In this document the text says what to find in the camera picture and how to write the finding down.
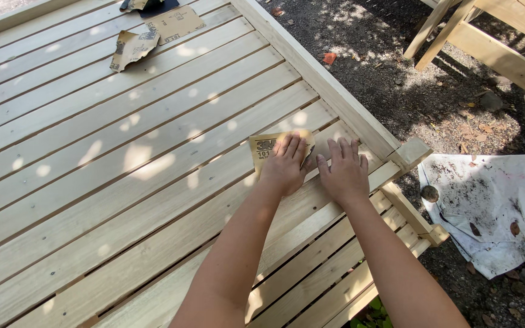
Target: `sandpaper scrap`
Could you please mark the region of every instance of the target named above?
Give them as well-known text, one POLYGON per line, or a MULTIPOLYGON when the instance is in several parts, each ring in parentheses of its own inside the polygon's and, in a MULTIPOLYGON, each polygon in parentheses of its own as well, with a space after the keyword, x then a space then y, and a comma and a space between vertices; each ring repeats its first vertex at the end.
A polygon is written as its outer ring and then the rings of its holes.
POLYGON ((257 180, 260 177, 265 160, 273 151, 273 147, 275 146, 276 141, 279 140, 279 142, 282 142, 287 134, 294 134, 296 131, 299 132, 300 138, 305 138, 306 140, 305 160, 307 160, 313 152, 313 148, 315 147, 315 138, 309 130, 294 130, 273 134, 252 135, 250 137, 250 152, 252 153, 252 161, 254 162, 254 173, 257 177, 257 180))
POLYGON ((323 58, 323 61, 328 63, 328 64, 332 64, 334 63, 334 60, 335 60, 335 57, 337 57, 336 54, 334 53, 327 53, 327 54, 324 54, 325 55, 325 58, 323 58))
POLYGON ((125 0, 120 11, 138 11, 141 18, 146 18, 170 11, 179 5, 177 0, 125 0))
POLYGON ((160 46, 206 27, 204 21, 189 5, 175 8, 143 21, 149 31, 161 34, 158 41, 160 46))
POLYGON ((155 32, 135 34, 121 31, 118 35, 117 50, 110 65, 111 70, 120 72, 128 63, 147 56, 151 49, 157 46, 157 40, 159 40, 159 34, 155 32))

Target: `gravel ground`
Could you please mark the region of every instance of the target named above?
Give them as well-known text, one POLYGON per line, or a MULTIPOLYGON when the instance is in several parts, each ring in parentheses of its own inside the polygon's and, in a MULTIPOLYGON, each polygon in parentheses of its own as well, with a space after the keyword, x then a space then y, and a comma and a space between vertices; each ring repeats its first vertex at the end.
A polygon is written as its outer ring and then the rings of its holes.
MULTIPOLYGON (((31 2, 0 0, 0 15, 31 2)), ((281 6, 285 13, 277 21, 312 55, 336 53, 332 65, 324 63, 326 69, 400 141, 418 136, 437 153, 460 153, 463 144, 467 153, 476 155, 525 154, 525 91, 516 85, 489 86, 486 78, 498 74, 450 44, 422 73, 414 70, 414 60, 402 59, 417 31, 414 27, 432 11, 427 5, 417 0, 272 0, 261 5, 269 12, 281 6), (486 90, 503 100, 503 109, 490 113, 481 108, 476 94, 486 90), (459 102, 475 106, 463 108, 459 102), (468 118, 459 115, 459 109, 466 109, 468 118), (481 130, 480 124, 491 127, 491 132, 481 130), (477 141, 480 135, 486 141, 477 141)), ((448 12, 417 59, 455 9, 448 12)), ((487 14, 472 24, 525 56, 525 35, 487 14)), ((416 170, 396 183, 428 219, 416 170)), ((419 260, 438 278, 472 327, 485 326, 483 314, 493 318, 495 327, 525 327, 525 288, 517 279, 500 275, 487 280, 469 273, 452 242, 429 249, 419 260), (521 318, 515 318, 511 308, 519 310, 521 318)))

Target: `dirty white sheet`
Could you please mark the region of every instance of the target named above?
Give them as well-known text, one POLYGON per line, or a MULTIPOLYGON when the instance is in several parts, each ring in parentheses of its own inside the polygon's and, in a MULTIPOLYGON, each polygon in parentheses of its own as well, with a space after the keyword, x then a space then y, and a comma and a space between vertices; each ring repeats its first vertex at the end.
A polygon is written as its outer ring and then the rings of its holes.
POLYGON ((453 236, 457 248, 487 279, 525 261, 525 155, 433 154, 418 166, 420 188, 439 190, 423 200, 431 220, 453 236), (512 222, 520 228, 514 236, 512 222))

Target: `person's right hand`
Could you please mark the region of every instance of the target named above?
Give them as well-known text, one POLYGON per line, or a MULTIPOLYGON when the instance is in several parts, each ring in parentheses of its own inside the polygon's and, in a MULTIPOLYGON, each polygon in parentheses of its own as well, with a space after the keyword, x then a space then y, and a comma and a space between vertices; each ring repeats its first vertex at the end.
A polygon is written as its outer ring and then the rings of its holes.
POLYGON ((364 154, 358 158, 357 140, 352 140, 349 145, 345 138, 339 138, 338 142, 329 138, 327 144, 331 152, 331 169, 325 157, 317 155, 321 184, 344 209, 347 205, 368 199, 368 159, 364 154))

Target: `wooden bench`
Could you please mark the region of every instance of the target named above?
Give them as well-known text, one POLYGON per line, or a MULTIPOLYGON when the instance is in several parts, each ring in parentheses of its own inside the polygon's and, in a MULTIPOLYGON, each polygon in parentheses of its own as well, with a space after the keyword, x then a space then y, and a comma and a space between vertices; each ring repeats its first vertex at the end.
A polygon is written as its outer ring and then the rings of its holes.
MULTIPOLYGON (((167 326, 254 185, 250 135, 359 138, 371 201, 415 256, 447 238, 390 181, 432 151, 401 145, 254 0, 181 0, 206 27, 109 69, 120 2, 0 19, 0 326, 167 326)), ((249 326, 344 323, 377 291, 317 170, 282 200, 249 326)))

